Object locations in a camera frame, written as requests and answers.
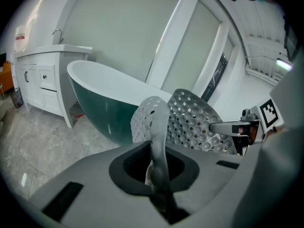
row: bathtub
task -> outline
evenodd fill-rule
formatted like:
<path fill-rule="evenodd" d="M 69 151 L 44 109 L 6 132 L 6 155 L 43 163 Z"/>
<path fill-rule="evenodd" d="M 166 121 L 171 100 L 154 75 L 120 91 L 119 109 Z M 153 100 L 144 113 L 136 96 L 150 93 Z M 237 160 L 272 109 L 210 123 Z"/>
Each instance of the bathtub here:
<path fill-rule="evenodd" d="M 169 93 L 96 62 L 71 62 L 67 72 L 86 117 L 120 145 L 132 143 L 131 117 L 144 99 L 159 96 L 168 102 L 171 98 Z"/>

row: orange chair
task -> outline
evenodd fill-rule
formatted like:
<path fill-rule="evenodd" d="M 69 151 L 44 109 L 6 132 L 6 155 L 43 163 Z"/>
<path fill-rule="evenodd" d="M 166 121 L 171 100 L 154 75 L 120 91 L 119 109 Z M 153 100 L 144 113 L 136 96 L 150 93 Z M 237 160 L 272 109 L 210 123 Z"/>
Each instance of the orange chair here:
<path fill-rule="evenodd" d="M 0 84 L 2 84 L 3 92 L 14 87 L 13 79 L 11 77 L 10 62 L 8 61 L 3 64 L 3 71 L 0 73 Z"/>

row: black handle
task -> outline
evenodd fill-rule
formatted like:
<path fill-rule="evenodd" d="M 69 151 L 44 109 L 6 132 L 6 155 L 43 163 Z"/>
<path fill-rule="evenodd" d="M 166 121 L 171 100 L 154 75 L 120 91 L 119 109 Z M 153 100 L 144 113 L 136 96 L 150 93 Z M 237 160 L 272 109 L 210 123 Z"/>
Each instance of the black handle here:
<path fill-rule="evenodd" d="M 28 81 L 28 77 L 27 77 L 27 71 L 25 71 L 25 81 L 28 83 L 29 81 Z"/>

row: wastebasket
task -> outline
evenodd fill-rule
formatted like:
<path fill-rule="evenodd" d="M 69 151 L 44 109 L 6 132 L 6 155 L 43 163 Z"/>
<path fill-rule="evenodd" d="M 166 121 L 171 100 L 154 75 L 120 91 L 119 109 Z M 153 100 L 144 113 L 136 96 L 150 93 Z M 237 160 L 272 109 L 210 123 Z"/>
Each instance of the wastebasket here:
<path fill-rule="evenodd" d="M 20 88 L 16 88 L 14 90 L 14 92 L 10 95 L 10 97 L 11 97 L 11 100 L 13 101 L 14 106 L 16 108 L 19 108 L 23 105 L 23 100 L 22 100 Z"/>

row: black slot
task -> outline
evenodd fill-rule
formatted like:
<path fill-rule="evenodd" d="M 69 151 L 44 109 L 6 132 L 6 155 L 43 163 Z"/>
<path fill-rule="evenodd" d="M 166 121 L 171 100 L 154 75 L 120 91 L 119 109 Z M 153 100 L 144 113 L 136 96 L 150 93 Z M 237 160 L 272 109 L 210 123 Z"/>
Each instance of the black slot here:
<path fill-rule="evenodd" d="M 151 162 L 151 143 L 142 145 L 116 157 L 110 164 L 112 181 L 123 191 L 132 195 L 150 196 L 150 186 L 144 184 L 146 171 Z M 187 190 L 199 175 L 198 164 L 189 157 L 166 147 L 172 192 Z"/>
<path fill-rule="evenodd" d="M 239 164 L 233 163 L 233 162 L 228 162 L 228 161 L 218 161 L 217 165 L 225 166 L 231 169 L 237 169 Z"/>
<path fill-rule="evenodd" d="M 239 125 L 232 125 L 232 133 L 238 133 Z"/>
<path fill-rule="evenodd" d="M 80 183 L 69 182 L 42 212 L 59 222 L 82 188 L 83 185 Z"/>
<path fill-rule="evenodd" d="M 45 90 L 57 92 L 56 90 L 51 90 L 51 89 L 45 89 Z"/>

